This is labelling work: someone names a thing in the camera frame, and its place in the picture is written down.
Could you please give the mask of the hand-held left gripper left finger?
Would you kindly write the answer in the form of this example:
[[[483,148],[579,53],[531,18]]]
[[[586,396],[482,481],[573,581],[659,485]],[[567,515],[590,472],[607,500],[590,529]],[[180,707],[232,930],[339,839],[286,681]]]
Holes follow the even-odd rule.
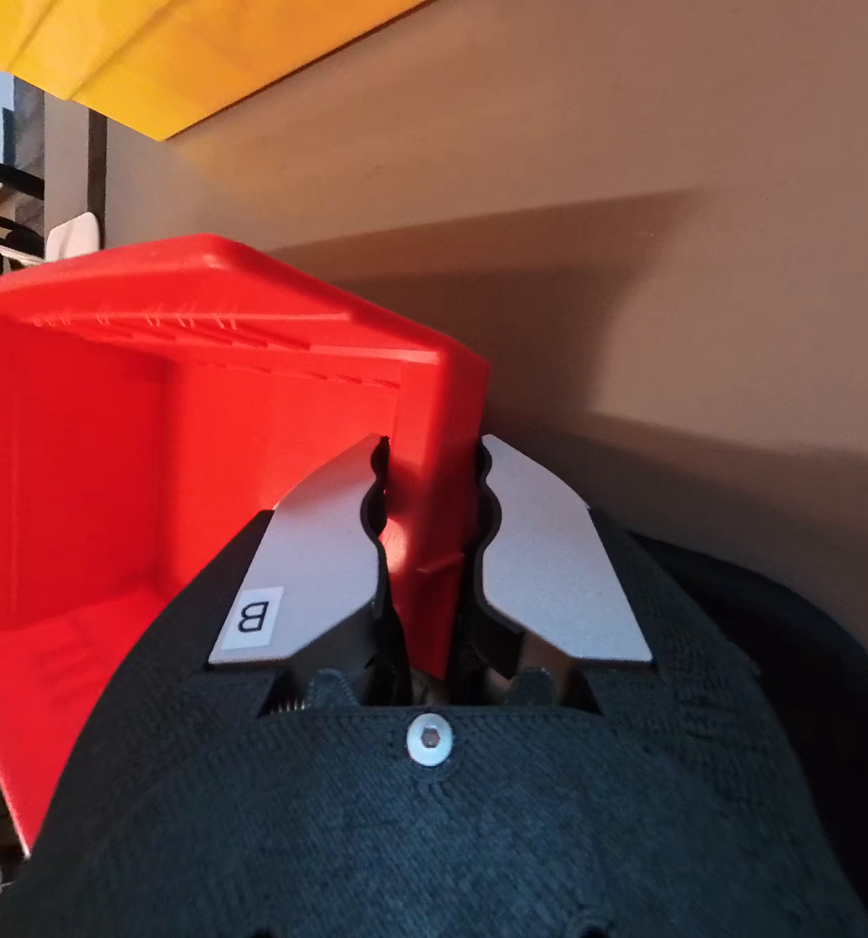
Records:
[[[275,506],[208,657],[214,668],[368,669],[384,607],[381,543],[369,520],[386,459],[372,433]]]

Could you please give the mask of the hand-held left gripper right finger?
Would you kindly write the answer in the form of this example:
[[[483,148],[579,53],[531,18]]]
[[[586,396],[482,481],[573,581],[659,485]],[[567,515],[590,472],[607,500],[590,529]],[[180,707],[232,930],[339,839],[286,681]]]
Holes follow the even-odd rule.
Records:
[[[650,666],[653,652],[589,506],[495,435],[482,437],[480,452],[485,525],[472,632],[487,668]]]

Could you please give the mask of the red plastic bin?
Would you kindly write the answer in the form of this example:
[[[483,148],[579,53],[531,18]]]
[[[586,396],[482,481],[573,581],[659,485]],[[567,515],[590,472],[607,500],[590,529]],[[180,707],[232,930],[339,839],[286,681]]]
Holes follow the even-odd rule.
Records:
[[[409,659],[445,676],[488,377],[455,339],[215,235],[0,276],[0,783],[25,853],[135,641],[370,434]]]

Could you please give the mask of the dark printed shirt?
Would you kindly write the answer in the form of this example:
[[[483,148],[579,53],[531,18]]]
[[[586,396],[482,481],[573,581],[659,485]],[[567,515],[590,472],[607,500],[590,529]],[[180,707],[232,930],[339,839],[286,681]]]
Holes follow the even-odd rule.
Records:
[[[834,852],[868,911],[868,652],[784,585],[631,536],[758,667]]]

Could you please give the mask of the yellow plastic bin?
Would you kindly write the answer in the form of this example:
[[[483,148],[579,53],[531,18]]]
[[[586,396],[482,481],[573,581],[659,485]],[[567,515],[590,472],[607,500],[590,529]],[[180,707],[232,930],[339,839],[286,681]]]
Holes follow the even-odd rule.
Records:
[[[0,70],[162,142],[420,1],[0,1]]]

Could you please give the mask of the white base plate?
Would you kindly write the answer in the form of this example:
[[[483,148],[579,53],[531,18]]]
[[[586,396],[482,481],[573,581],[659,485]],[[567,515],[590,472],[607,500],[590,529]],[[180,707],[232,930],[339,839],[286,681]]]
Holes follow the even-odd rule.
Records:
[[[43,261],[54,263],[76,259],[104,248],[103,225],[90,211],[56,225],[46,235]]]

